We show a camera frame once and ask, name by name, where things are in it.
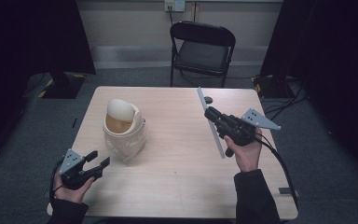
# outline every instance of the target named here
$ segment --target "chair backrest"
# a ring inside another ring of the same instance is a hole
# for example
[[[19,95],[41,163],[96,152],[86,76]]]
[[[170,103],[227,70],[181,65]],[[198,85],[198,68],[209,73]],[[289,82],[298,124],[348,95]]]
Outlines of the chair backrest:
[[[216,46],[235,46],[235,36],[228,29],[194,21],[179,21],[170,29],[171,39],[180,39]]]

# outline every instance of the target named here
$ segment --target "gray carpet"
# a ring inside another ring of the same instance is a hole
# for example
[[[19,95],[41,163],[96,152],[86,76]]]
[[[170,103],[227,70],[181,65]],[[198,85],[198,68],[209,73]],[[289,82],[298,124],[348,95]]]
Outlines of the gray carpet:
[[[252,88],[250,79],[260,66],[231,66],[227,88]],[[75,100],[37,98],[49,75],[30,79],[28,103],[15,131],[0,151],[0,223],[46,223],[48,189],[54,163],[70,147],[99,86],[168,87],[169,67],[98,70],[88,76]],[[201,87],[219,87],[219,79],[188,78]],[[176,73],[175,86],[193,87]],[[292,83],[294,91],[300,84]],[[285,99],[264,99],[266,111]],[[299,216],[290,223],[358,223],[358,162],[336,142],[324,125],[323,115],[308,100],[287,107],[274,121],[282,130],[273,131],[293,184],[301,193]],[[84,223],[156,223],[150,219],[86,217]]]

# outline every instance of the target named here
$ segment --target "black sleeve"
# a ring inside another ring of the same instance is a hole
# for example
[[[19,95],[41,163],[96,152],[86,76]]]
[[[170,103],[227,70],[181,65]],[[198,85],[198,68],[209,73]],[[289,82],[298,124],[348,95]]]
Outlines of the black sleeve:
[[[56,199],[48,224],[81,224],[89,207],[84,203],[71,203]]]
[[[280,223],[279,214],[261,170],[234,176],[237,224]]]

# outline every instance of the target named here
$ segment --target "person's left hand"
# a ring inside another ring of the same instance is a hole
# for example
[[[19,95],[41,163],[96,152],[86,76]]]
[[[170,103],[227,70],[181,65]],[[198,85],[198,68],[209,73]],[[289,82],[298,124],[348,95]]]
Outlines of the person's left hand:
[[[83,203],[83,197],[86,194],[87,190],[91,187],[94,182],[95,177],[91,177],[86,181],[86,183],[76,190],[67,189],[62,185],[62,179],[60,174],[56,173],[54,176],[55,188],[55,197],[56,199],[66,200],[72,203]]]

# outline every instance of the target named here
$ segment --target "chair seat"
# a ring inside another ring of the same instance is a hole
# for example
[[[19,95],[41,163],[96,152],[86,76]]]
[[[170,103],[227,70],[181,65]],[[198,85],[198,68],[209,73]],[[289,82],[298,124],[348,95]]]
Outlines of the chair seat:
[[[227,54],[227,47],[185,41],[176,56],[175,65],[223,73]]]

